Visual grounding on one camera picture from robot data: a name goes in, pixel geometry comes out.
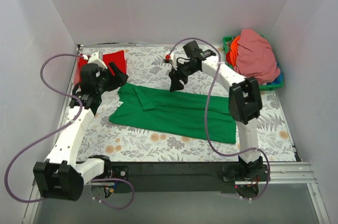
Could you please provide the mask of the green t shirt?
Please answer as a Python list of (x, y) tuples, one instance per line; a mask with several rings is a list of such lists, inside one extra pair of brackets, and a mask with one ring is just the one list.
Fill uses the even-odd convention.
[(124, 126), (235, 144), (236, 122), (228, 99), (170, 92), (126, 84), (118, 90), (121, 105), (109, 121)]

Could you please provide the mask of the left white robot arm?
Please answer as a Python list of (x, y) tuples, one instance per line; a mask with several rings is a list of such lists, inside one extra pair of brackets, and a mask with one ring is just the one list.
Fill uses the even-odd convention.
[(85, 184), (112, 177), (110, 159), (94, 155), (78, 164), (77, 156), (85, 132), (102, 102), (102, 94), (126, 84), (128, 75), (111, 62), (104, 68), (87, 63), (80, 69), (80, 81), (74, 85), (67, 122), (53, 149), (43, 162), (37, 162), (33, 174), (44, 198), (77, 201)]

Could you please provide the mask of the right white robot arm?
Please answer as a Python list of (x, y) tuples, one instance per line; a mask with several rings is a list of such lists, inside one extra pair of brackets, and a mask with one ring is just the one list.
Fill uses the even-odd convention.
[(201, 71), (213, 78), (229, 93), (228, 110), (235, 120), (239, 134), (240, 151), (235, 155), (237, 162), (230, 162), (221, 168), (226, 181), (251, 180), (263, 171), (263, 159), (258, 146), (258, 117), (262, 109), (260, 89), (256, 78), (246, 78), (230, 69), (213, 45), (202, 50), (197, 38), (186, 38), (183, 50), (186, 58), (183, 63), (170, 50), (163, 59), (171, 65), (169, 77), (170, 91), (182, 90), (188, 77)]

